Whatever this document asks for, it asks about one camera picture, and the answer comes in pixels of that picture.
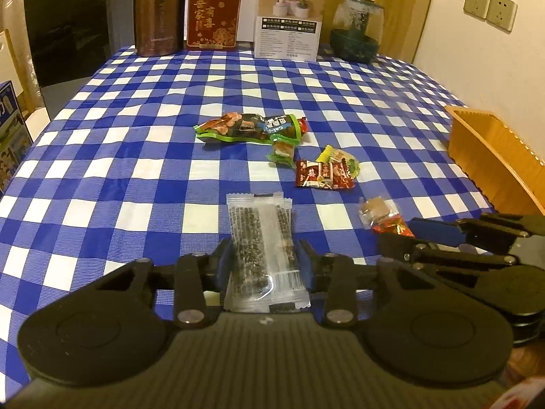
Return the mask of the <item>person's hand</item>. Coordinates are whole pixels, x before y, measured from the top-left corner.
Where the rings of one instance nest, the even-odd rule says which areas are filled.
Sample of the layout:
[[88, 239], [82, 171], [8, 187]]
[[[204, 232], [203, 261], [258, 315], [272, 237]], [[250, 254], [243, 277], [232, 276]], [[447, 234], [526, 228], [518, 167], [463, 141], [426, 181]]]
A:
[[512, 351], [506, 379], [509, 389], [490, 408], [545, 408], [543, 339]]

